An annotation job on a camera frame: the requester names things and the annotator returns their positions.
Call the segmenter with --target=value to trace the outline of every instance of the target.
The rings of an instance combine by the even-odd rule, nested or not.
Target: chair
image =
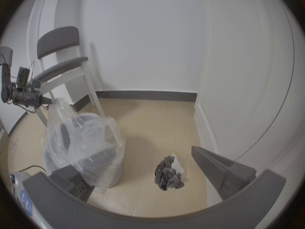
[[[60,27],[43,35],[37,42],[37,58],[39,59],[43,72],[34,77],[34,79],[41,81],[42,84],[39,90],[42,94],[49,92],[51,98],[54,98],[54,95],[51,92],[53,88],[82,76],[92,105],[96,105],[100,115],[105,116],[86,65],[88,58],[81,56],[79,45],[79,32],[74,26]],[[69,47],[76,47],[76,58],[61,62],[44,70],[43,57]],[[47,120],[41,110],[37,109],[36,112],[40,120],[46,126]]]

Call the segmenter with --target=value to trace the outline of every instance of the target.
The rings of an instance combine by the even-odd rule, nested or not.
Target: blue sticker
[[[20,198],[21,198],[21,204],[22,204],[23,208],[25,209],[25,211],[27,212],[27,214],[29,216],[32,216],[32,214],[33,214],[32,202],[25,190],[22,190],[20,192]]]

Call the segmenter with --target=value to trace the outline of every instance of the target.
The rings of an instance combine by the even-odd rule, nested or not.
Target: power strip
[[[4,132],[5,132],[5,130],[3,128],[1,128],[1,131],[0,131],[0,140],[2,139]]]

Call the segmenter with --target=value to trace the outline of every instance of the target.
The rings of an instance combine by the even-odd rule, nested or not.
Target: white door
[[[205,0],[206,47],[195,104],[202,147],[237,160],[268,130],[293,71],[280,0]]]

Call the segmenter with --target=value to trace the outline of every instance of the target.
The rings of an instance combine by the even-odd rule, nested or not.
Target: wooden floor
[[[119,214],[145,217],[177,216],[206,208],[205,176],[191,156],[191,146],[200,146],[193,119],[194,103],[121,99],[100,102],[105,114],[115,118],[126,136],[124,171],[116,186],[105,195],[93,192],[88,203]],[[80,111],[84,112],[98,113],[91,103]],[[43,166],[44,132],[36,114],[21,121],[9,142],[9,173],[31,165]],[[185,186],[162,191],[154,183],[154,172],[173,152],[185,169]],[[30,174],[38,171],[41,169],[28,170]]]

